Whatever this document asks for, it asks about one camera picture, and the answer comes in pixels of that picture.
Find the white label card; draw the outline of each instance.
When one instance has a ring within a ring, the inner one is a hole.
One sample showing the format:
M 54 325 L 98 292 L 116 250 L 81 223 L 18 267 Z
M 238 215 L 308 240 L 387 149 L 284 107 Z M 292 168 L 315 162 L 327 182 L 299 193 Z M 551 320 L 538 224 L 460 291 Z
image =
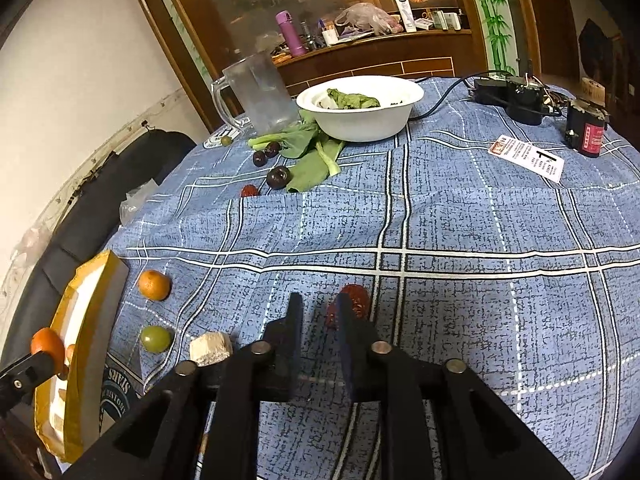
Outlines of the white label card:
M 527 168 L 556 184 L 560 182 L 564 158 L 553 155 L 546 150 L 540 150 L 533 144 L 501 135 L 491 145 L 489 153 Z

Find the wooden door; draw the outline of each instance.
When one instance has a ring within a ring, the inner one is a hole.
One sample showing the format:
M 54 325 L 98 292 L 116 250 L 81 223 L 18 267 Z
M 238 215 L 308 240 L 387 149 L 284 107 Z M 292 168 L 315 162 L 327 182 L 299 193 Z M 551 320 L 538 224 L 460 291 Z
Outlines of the wooden door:
M 569 0 L 531 0 L 538 27 L 542 73 L 580 78 L 578 36 Z

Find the white bowl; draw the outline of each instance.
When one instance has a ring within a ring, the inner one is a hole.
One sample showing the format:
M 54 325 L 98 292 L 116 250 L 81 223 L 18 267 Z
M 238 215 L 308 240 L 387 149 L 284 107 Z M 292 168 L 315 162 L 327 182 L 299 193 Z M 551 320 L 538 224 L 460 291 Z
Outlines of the white bowl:
M 337 110 L 329 88 L 345 94 L 363 94 L 380 101 L 380 108 Z M 420 85 L 399 77 L 359 75 L 341 77 L 307 88 L 296 99 L 313 113 L 318 125 L 334 139 L 369 142 L 394 136 L 404 128 L 414 103 L 424 96 Z

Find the pink thermos bottle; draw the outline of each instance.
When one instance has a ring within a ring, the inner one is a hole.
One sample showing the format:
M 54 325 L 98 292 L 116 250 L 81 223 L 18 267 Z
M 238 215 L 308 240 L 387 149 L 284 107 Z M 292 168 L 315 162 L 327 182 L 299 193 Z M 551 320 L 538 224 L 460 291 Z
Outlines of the pink thermos bottle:
M 289 11 L 283 10 L 282 12 L 276 14 L 276 21 L 280 26 L 280 30 L 282 31 L 282 35 L 284 36 L 284 40 L 289 46 L 291 56 L 296 57 L 306 54 L 306 47 L 302 44 L 302 40 L 300 40 L 300 37 L 296 32 L 296 27 L 293 24 L 293 19 L 291 19 Z

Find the orange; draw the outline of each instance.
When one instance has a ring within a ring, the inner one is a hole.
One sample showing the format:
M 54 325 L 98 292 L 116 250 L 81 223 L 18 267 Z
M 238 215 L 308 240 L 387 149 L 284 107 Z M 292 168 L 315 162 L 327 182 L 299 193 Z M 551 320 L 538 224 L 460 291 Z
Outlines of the orange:
M 157 270 L 145 270 L 140 274 L 138 289 L 145 298 L 162 301 L 169 295 L 171 279 Z
M 59 374 L 65 365 L 65 344 L 50 328 L 41 328 L 31 339 L 31 355 L 44 352 L 51 356 L 55 373 Z

